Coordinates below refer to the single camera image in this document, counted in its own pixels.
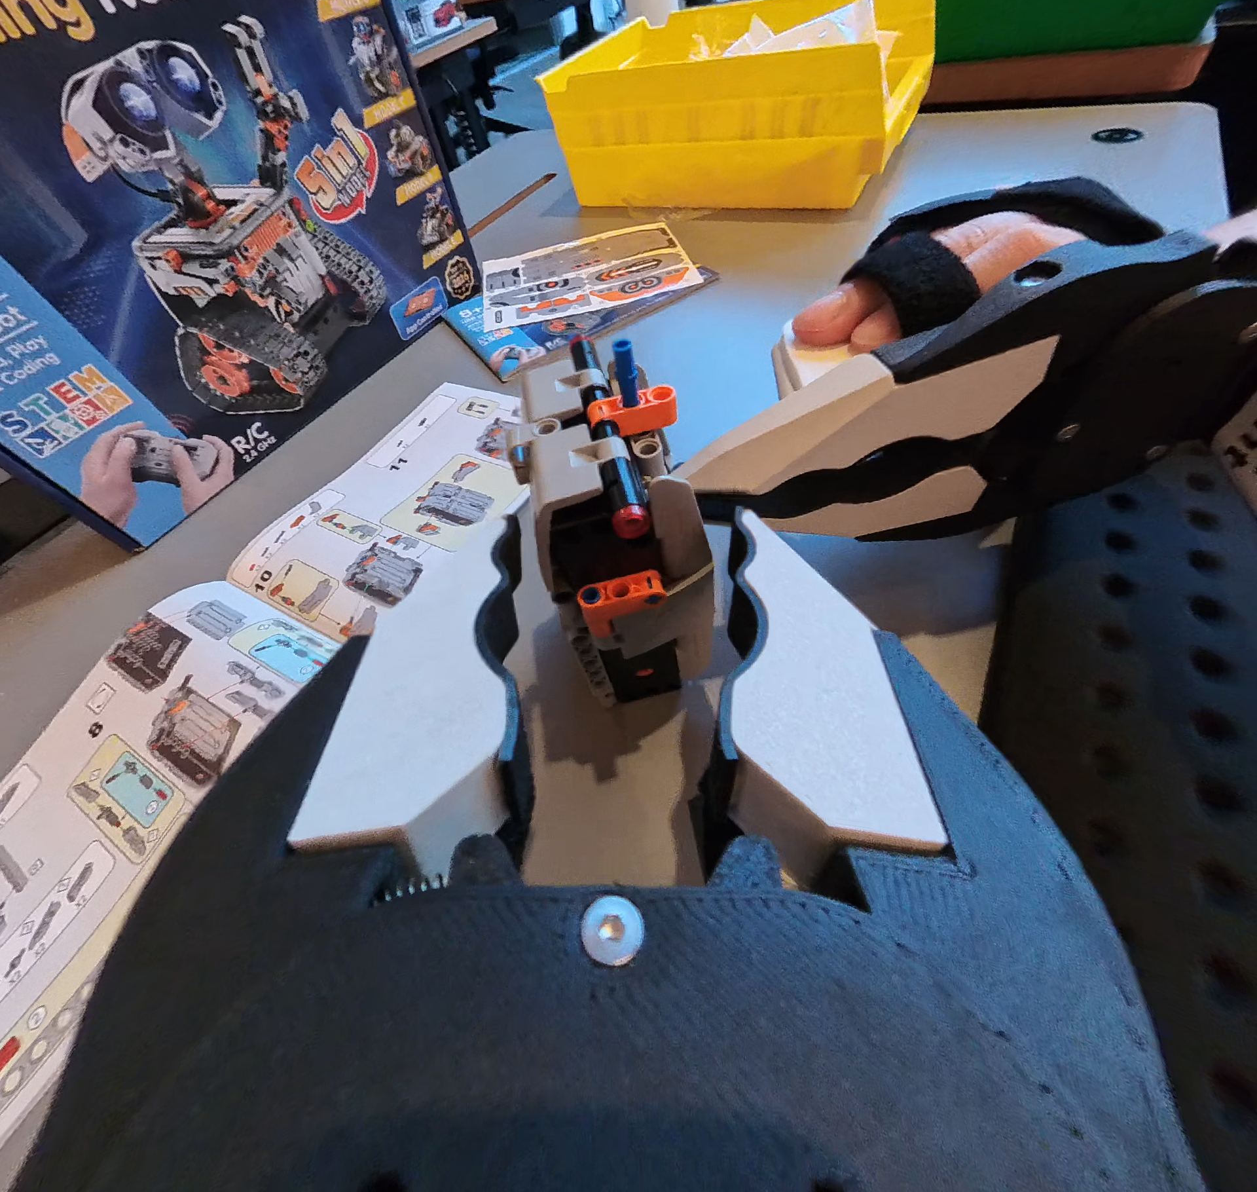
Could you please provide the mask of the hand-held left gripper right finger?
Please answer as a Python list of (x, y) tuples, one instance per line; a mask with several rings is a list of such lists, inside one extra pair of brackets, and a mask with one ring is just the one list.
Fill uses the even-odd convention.
[(944, 855), (934, 804), (875, 628), (753, 512), (735, 518), (754, 637), (726, 681), (731, 819), (767, 838), (796, 885), (843, 844)]

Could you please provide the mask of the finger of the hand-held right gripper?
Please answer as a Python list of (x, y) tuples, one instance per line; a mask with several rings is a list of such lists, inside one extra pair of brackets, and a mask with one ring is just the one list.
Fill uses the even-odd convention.
[(1044, 381), (1058, 340), (1049, 335), (909, 384), (872, 354), (851, 356), (707, 445), (679, 475), (695, 492), (764, 493), (890, 443), (977, 435)]
[(936, 523), (969, 514), (986, 489), (986, 479), (969, 465), (928, 476), (919, 470), (895, 476), (875, 462), (870, 468), (854, 464), (814, 470), (760, 493), (699, 492), (699, 511), (709, 522), (731, 523), (734, 512), (743, 507), (784, 533), (842, 539), (883, 534), (900, 540), (911, 534), (953, 534), (955, 528)]

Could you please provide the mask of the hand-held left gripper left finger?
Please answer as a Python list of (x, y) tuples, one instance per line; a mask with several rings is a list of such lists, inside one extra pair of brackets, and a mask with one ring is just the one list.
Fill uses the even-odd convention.
[(519, 523), (482, 525), (368, 639), (289, 830), (296, 849), (399, 844), (449, 860), (494, 833), (521, 860), (534, 789), (519, 692)]

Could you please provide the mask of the grey building block robot model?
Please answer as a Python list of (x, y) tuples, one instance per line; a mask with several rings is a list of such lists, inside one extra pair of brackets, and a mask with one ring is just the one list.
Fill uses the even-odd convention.
[(606, 371), (591, 340), (521, 374), (508, 439), (530, 493), (541, 581), (595, 699), (678, 691), (712, 653), (712, 548), (690, 484), (671, 475), (667, 384), (638, 374), (627, 340)]

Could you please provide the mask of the grey desk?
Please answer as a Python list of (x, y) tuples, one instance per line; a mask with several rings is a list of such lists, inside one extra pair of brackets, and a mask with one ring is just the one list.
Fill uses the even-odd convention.
[[(688, 457), (776, 401), (770, 349), (784, 321), (825, 294), (894, 213), (1058, 175), (1091, 175), (1178, 229), (1229, 215), (1216, 111), (1180, 102), (926, 113), (854, 210), (663, 213), (692, 258), (720, 276), (627, 332), (648, 374), (678, 390), (673, 456)], [(180, 587), (222, 578), (247, 540), (330, 484), (444, 381), (496, 382), (441, 327), (148, 551), (128, 556), (73, 522), (17, 554), (3, 570), (3, 772), (131, 619)], [(1008, 539), (1008, 529), (995, 529), (911, 544), (787, 544), (900, 636), (975, 716)], [(709, 758), (718, 680), (732, 663), (724, 631), (715, 631), (706, 680), (606, 713), (588, 697), (543, 592), (530, 525), (521, 540), (519, 639), (508, 664), (527, 710), (538, 793), (526, 877), (541, 885), (698, 883), (685, 802)]]

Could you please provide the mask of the person's right hand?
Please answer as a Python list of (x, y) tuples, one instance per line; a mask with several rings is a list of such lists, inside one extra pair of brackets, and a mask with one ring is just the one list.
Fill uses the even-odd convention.
[[(981, 291), (1038, 257), (1081, 240), (1078, 232), (1047, 224), (1028, 211), (987, 213), (931, 237), (964, 263)], [(897, 305), (867, 276), (839, 284), (806, 305), (792, 320), (792, 329), (801, 346), (848, 346), (853, 352), (870, 352), (903, 335)]]

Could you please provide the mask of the open instruction manual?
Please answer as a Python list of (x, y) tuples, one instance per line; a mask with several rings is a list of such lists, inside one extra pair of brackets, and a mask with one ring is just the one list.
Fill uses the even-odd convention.
[(249, 542), (134, 619), (1, 786), (3, 1140), (65, 1059), (127, 910), (244, 747), (353, 634), (419, 606), (512, 509), (516, 398), (441, 384)]

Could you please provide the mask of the green bin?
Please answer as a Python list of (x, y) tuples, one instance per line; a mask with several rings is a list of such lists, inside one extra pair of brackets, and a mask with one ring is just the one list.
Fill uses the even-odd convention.
[(934, 64), (923, 103), (1011, 103), (1172, 92), (1189, 86), (1216, 31), (1183, 44)]

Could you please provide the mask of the black perforated board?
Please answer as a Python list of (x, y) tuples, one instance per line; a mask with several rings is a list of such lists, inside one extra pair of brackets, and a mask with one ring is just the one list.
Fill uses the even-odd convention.
[(1254, 517), (1205, 450), (1020, 520), (981, 725), (1085, 863), (1207, 1184), (1255, 1187)]

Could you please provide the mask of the white sticker sheet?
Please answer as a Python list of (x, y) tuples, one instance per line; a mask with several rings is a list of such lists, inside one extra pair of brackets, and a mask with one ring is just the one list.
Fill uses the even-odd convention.
[(482, 266), (487, 327), (591, 313), (703, 282), (665, 222), (599, 232)]

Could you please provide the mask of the yellow plastic bin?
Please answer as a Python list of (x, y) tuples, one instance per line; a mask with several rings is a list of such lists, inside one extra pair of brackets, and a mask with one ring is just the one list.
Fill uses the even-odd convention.
[(934, 0), (872, 0), (894, 36), (724, 55), (861, 0), (750, 0), (638, 19), (538, 77), (577, 200), (591, 208), (845, 210), (912, 125)]

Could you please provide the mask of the small blue booklet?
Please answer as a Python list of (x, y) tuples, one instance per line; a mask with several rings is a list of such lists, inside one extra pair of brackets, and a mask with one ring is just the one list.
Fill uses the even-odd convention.
[(480, 299), (451, 309), (444, 315), (444, 323), (499, 381), (507, 382), (519, 367), (548, 360), (555, 352), (565, 351), (573, 340), (596, 340), (682, 298), (692, 296), (698, 288), (704, 288), (720, 279), (718, 273), (706, 266), (699, 266), (698, 273), (698, 284), (687, 284), (665, 293), (580, 315), (548, 316), (523, 327), (485, 327)]

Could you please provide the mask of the clear plastic bags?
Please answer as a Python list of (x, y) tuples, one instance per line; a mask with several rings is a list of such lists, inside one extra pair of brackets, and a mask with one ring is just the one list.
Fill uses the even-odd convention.
[(753, 16), (748, 30), (734, 41), (707, 41), (695, 36), (687, 60), (699, 61), (717, 56), (798, 52), (875, 42), (879, 60), (886, 61), (898, 38), (898, 31), (876, 25), (873, 0), (854, 0), (779, 33), (770, 28), (759, 16)]

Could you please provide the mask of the blue robot kit box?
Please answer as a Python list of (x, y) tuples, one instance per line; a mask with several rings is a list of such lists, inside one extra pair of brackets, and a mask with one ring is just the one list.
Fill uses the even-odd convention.
[(3, 468), (128, 551), (479, 266), (390, 0), (1, 0)]

